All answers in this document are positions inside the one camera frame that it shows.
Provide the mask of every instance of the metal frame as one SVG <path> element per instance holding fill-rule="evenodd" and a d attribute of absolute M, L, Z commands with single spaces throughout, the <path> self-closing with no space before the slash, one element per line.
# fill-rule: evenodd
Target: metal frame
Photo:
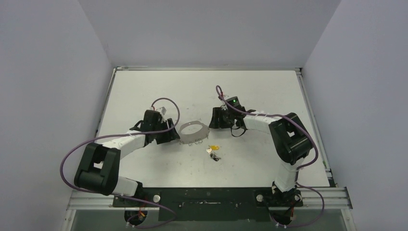
<path fill-rule="evenodd" d="M 98 123 L 98 127 L 96 130 L 95 135 L 98 136 L 101 122 L 103 120 L 106 106 L 109 101 L 109 96 L 112 90 L 112 86 L 115 80 L 116 72 L 117 71 L 169 71 L 169 70 L 225 70 L 225 71 L 232 71 L 232 70 L 294 70 L 296 72 L 300 89 L 302 91 L 303 98 L 305 100 L 307 112 L 309 117 L 311 118 L 312 127 L 316 134 L 316 142 L 320 148 L 321 156 L 324 161 L 326 167 L 326 174 L 329 179 L 332 179 L 332 173 L 329 165 L 329 161 L 326 156 L 326 152 L 321 142 L 321 135 L 316 123 L 315 116 L 310 106 L 310 101 L 307 96 L 302 73 L 300 68 L 271 68 L 267 66 L 230 66 L 230 65 L 220 65 L 220 66 L 199 66 L 199 67 L 189 67 L 189 66 L 181 66 L 181 67 L 152 67 L 152 66 L 118 66 L 113 69 L 112 78 L 109 84 L 109 88 L 106 94 L 105 104 L 101 113 L 101 118 Z M 336 188 L 336 187 L 318 187 L 315 188 L 318 190 L 325 199 L 325 209 L 340 209 L 344 218 L 344 223 L 348 231 L 356 231 L 356 226 L 354 224 L 353 216 L 351 214 L 350 209 L 352 209 L 351 201 L 347 192 L 347 188 Z M 307 189 L 299 189 L 302 192 L 302 198 L 304 202 L 303 207 L 299 207 L 297 209 L 320 209 L 321 208 L 321 199 L 315 193 Z M 119 208 L 119 207 L 112 207 L 112 201 L 114 196 L 104 196 L 101 194 L 92 194 L 86 192 L 79 192 L 73 191 L 67 212 L 65 215 L 64 223 L 62 226 L 62 231 L 70 231 L 76 210 L 138 210 L 138 207 L 133 208 Z M 145 207 L 145 210 L 158 210 L 157 207 Z M 269 208 L 269 209 L 287 209 L 287 208 Z"/>

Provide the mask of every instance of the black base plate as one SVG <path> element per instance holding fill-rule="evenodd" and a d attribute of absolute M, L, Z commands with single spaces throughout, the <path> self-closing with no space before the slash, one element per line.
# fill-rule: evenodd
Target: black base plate
<path fill-rule="evenodd" d="M 235 221 L 252 219 L 270 221 L 268 207 L 289 207 L 280 204 L 272 196 L 270 187 L 265 188 L 144 188 L 144 196 L 153 201 L 159 195 L 159 204 L 177 213 L 178 221 Z M 258 202 L 257 195 L 263 195 L 264 201 Z M 138 207 L 142 203 L 118 197 L 113 207 Z M 173 214 L 160 209 L 159 220 L 168 220 Z"/>

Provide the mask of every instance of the white work surface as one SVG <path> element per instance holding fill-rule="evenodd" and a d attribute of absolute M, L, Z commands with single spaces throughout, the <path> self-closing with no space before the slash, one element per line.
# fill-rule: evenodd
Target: white work surface
<path fill-rule="evenodd" d="M 177 132 L 194 120 L 209 125 L 212 108 L 221 106 L 216 85 L 224 94 L 238 96 L 246 110 L 298 114 L 316 140 L 294 71 L 117 71 L 99 135 L 128 131 L 160 97 L 174 100 L 180 108 Z M 155 105 L 161 106 L 167 109 L 166 117 L 176 121 L 174 106 L 167 101 Z M 219 145 L 216 154 L 222 159 L 212 160 L 206 152 L 208 145 Z M 311 150 L 304 163 L 314 156 Z M 156 145 L 154 141 L 123 158 L 119 174 L 144 187 L 270 187 L 279 165 L 271 135 L 249 130 L 235 138 L 229 129 L 212 129 L 208 139 L 191 146 L 177 141 Z M 299 183 L 329 186 L 320 156 L 300 171 Z"/>

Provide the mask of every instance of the gray ring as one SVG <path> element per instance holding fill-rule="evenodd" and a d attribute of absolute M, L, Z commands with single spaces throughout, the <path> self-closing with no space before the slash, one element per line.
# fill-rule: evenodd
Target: gray ring
<path fill-rule="evenodd" d="M 193 134 L 186 135 L 186 134 L 181 133 L 181 131 L 183 131 L 183 129 L 185 129 L 186 127 L 191 126 L 191 125 L 201 125 L 202 128 L 198 132 L 193 133 Z M 180 136 L 180 141 L 183 144 L 190 144 L 190 143 L 202 141 L 205 138 L 207 138 L 208 135 L 210 134 L 210 128 L 207 125 L 201 123 L 198 120 L 188 122 L 188 123 L 185 123 L 185 124 L 181 125 L 180 129 L 178 131 L 179 131 L 178 134 Z"/>

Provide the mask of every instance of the wall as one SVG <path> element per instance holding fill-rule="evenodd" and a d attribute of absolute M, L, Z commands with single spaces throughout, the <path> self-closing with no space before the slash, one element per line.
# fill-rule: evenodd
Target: wall
<path fill-rule="evenodd" d="M 114 65 L 301 67 L 340 0 L 79 0 Z"/>
<path fill-rule="evenodd" d="M 343 0 L 304 69 L 360 231 L 407 230 L 408 1 Z"/>
<path fill-rule="evenodd" d="M 76 0 L 0 0 L 0 70 L 0 230 L 59 230 L 111 64 Z"/>

